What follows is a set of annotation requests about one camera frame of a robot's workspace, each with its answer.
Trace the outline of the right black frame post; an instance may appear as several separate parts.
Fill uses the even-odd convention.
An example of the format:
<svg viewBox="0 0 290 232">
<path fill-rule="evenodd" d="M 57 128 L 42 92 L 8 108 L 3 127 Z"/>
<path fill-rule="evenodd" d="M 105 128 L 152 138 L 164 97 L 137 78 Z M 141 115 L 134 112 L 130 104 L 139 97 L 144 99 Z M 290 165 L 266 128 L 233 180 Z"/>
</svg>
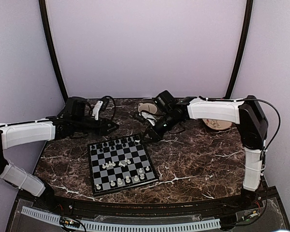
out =
<svg viewBox="0 0 290 232">
<path fill-rule="evenodd" d="M 240 40 L 239 40 L 239 45 L 234 61 L 234 66 L 232 69 L 232 73 L 230 76 L 229 84 L 224 96 L 224 99 L 230 99 L 232 96 L 232 93 L 235 88 L 236 80 L 239 74 L 246 42 L 247 42 L 247 36 L 249 32 L 249 26 L 250 26 L 250 21 L 251 21 L 251 15 L 253 11 L 253 0 L 247 0 L 246 1 L 246 7 L 245 7 L 245 13 L 244 13 L 244 19 L 243 19 L 243 25 L 242 25 L 242 30 L 241 30 L 241 35 L 240 35 Z"/>
</svg>

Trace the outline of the black frame post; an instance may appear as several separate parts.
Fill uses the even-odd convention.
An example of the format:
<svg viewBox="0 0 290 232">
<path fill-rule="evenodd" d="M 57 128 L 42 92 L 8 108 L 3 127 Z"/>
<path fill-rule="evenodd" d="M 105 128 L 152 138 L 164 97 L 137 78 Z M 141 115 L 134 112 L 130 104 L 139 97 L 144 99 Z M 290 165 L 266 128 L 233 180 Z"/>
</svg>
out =
<svg viewBox="0 0 290 232">
<path fill-rule="evenodd" d="M 46 1 L 38 0 L 38 3 L 39 3 L 39 8 L 40 8 L 40 15 L 41 15 L 44 35 L 46 39 L 46 44 L 47 44 L 49 56 L 51 59 L 51 63 L 53 66 L 53 70 L 55 73 L 56 81 L 57 81 L 61 96 L 64 102 L 66 102 L 66 100 L 68 99 L 68 93 L 67 93 L 64 81 L 63 81 L 63 77 L 62 77 L 61 70 L 59 67 L 58 58 L 55 51 L 51 27 L 50 27 L 49 18 L 48 18 Z"/>
<path fill-rule="evenodd" d="M 232 73 L 230 76 L 229 84 L 224 96 L 224 99 L 230 99 L 232 96 L 232 93 L 235 88 L 236 80 L 239 74 L 246 42 L 247 42 L 247 36 L 249 32 L 249 26 L 250 26 L 250 21 L 251 21 L 251 15 L 253 11 L 253 0 L 247 0 L 246 1 L 246 7 L 245 7 L 245 13 L 244 13 L 244 19 L 243 19 L 243 25 L 242 25 L 242 30 L 241 30 L 241 35 L 240 35 L 240 40 L 239 40 L 239 45 L 234 61 L 234 66 L 232 69 Z"/>
</svg>

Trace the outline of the black front rail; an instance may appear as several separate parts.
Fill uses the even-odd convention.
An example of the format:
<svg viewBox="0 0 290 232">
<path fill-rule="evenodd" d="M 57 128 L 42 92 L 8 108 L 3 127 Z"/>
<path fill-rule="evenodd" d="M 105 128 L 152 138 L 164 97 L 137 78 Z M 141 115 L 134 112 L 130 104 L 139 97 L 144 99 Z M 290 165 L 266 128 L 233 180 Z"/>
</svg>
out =
<svg viewBox="0 0 290 232">
<path fill-rule="evenodd" d="M 94 197 L 68 189 L 55 194 L 59 203 L 55 213 L 66 216 L 95 215 L 128 217 L 173 217 L 200 214 L 202 217 L 233 217 L 241 211 L 255 208 L 281 208 L 281 199 L 276 187 L 261 188 L 251 205 L 242 206 L 241 195 L 218 199 L 204 196 L 194 201 L 190 196 L 180 196 L 157 188 L 126 189 L 122 192 Z"/>
</svg>

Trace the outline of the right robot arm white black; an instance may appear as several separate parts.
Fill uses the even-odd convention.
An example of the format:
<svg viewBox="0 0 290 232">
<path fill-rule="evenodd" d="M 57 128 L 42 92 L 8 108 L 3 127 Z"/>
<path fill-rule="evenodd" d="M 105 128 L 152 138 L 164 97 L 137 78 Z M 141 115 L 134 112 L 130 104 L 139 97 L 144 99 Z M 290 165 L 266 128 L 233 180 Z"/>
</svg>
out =
<svg viewBox="0 0 290 232">
<path fill-rule="evenodd" d="M 175 125 L 190 119 L 228 121 L 236 126 L 245 151 L 243 189 L 247 190 L 237 198 L 237 206 L 242 210 L 250 208 L 256 201 L 253 192 L 259 187 L 266 152 L 272 142 L 267 139 L 269 123 L 261 104 L 273 105 L 253 95 L 241 99 L 193 96 L 176 101 L 168 91 L 160 93 L 154 103 L 164 114 L 146 128 L 143 136 L 148 136 L 149 142 L 161 141 Z"/>
</svg>

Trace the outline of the left black frame post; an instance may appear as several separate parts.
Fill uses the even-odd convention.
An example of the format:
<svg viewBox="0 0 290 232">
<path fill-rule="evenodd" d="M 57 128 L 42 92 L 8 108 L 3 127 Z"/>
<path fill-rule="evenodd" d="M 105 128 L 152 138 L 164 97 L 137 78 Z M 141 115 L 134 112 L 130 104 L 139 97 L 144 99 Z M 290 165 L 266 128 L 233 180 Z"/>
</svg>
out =
<svg viewBox="0 0 290 232">
<path fill-rule="evenodd" d="M 44 35 L 46 39 L 46 44 L 47 44 L 49 56 L 51 59 L 51 63 L 53 66 L 53 70 L 55 73 L 56 81 L 57 81 L 61 96 L 64 102 L 66 102 L 66 100 L 68 99 L 68 93 L 67 93 L 64 81 L 63 81 L 63 77 L 62 77 L 61 70 L 59 67 L 58 58 L 55 51 L 51 27 L 50 27 L 49 18 L 48 18 L 46 1 L 38 0 L 38 3 L 39 3 L 39 8 L 40 8 L 40 15 L 41 15 Z"/>
</svg>

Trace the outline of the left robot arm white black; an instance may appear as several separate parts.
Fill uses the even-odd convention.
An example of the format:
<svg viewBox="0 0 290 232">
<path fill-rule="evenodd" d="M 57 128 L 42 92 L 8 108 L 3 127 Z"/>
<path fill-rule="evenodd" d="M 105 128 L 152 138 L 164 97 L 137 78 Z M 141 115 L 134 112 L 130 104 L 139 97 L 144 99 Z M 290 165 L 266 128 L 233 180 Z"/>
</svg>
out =
<svg viewBox="0 0 290 232">
<path fill-rule="evenodd" d="M 54 211 L 58 207 L 58 199 L 52 195 L 52 188 L 32 173 L 42 146 L 49 141 L 72 137 L 75 133 L 104 136 L 118 127 L 110 119 L 85 117 L 73 120 L 63 116 L 0 123 L 0 179 L 38 197 L 41 205 L 48 211 Z"/>
</svg>

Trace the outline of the beige bowl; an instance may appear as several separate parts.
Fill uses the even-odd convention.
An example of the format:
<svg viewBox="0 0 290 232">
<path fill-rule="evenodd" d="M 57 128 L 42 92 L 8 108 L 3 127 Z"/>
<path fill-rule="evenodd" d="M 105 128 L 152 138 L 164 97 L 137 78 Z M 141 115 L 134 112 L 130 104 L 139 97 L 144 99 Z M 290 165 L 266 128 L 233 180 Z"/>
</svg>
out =
<svg viewBox="0 0 290 232">
<path fill-rule="evenodd" d="M 207 127 L 216 131 L 224 131 L 232 126 L 232 122 L 223 120 L 203 119 L 203 122 Z"/>
</svg>

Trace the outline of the black grey chessboard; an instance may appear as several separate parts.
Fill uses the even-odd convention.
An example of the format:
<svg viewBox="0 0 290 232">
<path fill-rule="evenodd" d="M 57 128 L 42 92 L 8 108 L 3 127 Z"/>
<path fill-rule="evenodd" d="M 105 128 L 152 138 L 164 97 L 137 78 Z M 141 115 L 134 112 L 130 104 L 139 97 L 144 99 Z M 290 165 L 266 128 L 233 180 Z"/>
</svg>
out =
<svg viewBox="0 0 290 232">
<path fill-rule="evenodd" d="M 95 197 L 159 180 L 150 155 L 141 141 L 140 133 L 88 144 L 87 150 L 92 192 Z M 140 179 L 142 174 L 145 175 L 143 180 Z M 121 186 L 117 184 L 118 178 L 123 181 Z M 96 189 L 96 184 L 101 186 L 100 190 Z"/>
</svg>

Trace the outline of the cream floral mug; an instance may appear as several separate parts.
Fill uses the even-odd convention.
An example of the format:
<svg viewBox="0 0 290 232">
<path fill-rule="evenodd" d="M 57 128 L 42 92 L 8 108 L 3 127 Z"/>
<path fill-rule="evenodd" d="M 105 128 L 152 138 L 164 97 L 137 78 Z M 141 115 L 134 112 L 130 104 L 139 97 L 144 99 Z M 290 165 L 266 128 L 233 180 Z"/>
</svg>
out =
<svg viewBox="0 0 290 232">
<path fill-rule="evenodd" d="M 141 115 L 141 113 L 146 113 L 148 115 L 154 116 L 156 112 L 158 111 L 156 105 L 152 103 L 139 103 L 138 105 L 138 114 Z"/>
</svg>

